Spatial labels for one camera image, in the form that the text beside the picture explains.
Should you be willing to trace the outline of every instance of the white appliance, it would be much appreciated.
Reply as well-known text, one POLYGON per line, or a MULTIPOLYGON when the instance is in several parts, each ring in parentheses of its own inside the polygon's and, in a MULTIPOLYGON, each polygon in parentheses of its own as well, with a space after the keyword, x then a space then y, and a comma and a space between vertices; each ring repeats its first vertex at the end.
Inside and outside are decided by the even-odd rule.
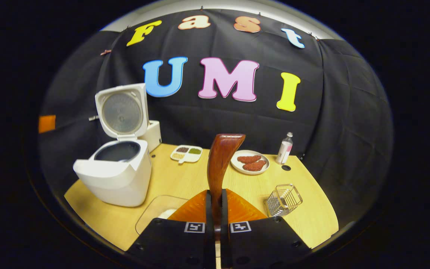
POLYGON ((96 94, 97 114, 106 134, 116 138, 102 145, 88 160, 76 160, 73 169, 99 199, 120 206, 139 206, 145 200, 152 164, 149 148, 162 141, 158 121, 151 145, 143 136, 149 126, 145 83, 102 90, 96 94))
POLYGON ((140 136, 139 139, 147 141, 149 144, 149 152, 152 152, 158 145, 162 143, 162 137, 160 135, 160 123, 159 121, 149 121, 149 126, 145 134, 140 136))

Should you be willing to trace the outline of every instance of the spatula handle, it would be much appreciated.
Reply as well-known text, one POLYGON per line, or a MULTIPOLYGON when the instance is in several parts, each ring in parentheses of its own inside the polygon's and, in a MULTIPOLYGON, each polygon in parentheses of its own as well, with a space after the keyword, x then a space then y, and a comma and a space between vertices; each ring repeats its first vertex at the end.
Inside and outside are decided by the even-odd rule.
POLYGON ((208 187, 212 194, 212 214, 215 225, 222 218, 222 182, 228 164, 242 145, 245 135, 241 133, 220 133, 215 137, 208 154, 208 187))

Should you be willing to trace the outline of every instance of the wire basket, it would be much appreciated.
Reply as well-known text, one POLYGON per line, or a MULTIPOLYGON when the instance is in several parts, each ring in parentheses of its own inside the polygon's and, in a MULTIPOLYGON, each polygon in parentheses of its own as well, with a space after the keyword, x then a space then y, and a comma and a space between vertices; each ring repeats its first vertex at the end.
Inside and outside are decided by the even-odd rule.
POLYGON ((272 216, 286 216, 303 202, 302 197, 293 184, 276 186, 266 203, 268 213, 272 216))

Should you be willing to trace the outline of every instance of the seasoning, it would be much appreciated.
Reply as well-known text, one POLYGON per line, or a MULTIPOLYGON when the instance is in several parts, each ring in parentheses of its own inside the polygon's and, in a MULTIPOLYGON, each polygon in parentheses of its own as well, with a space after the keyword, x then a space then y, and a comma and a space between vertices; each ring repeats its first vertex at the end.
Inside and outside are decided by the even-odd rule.
POLYGON ((178 148, 177 152, 187 152, 188 148, 182 147, 182 148, 178 148))
POLYGON ((188 153, 200 154, 200 153, 202 153, 202 151, 199 150, 198 148, 191 148, 188 153))
POLYGON ((172 154, 172 157, 175 159, 181 159, 184 157, 184 154, 174 153, 172 154))

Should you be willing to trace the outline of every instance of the plastic bottle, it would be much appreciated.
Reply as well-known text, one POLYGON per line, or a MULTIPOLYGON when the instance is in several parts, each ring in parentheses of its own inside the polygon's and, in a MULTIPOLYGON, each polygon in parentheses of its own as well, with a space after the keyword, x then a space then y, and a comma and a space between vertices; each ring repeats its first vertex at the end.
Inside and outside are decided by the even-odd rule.
POLYGON ((293 133, 287 133, 286 138, 282 140, 280 151, 278 152, 278 156, 276 157, 277 164, 285 164, 288 160, 288 156, 290 155, 290 151, 293 147, 293 133))

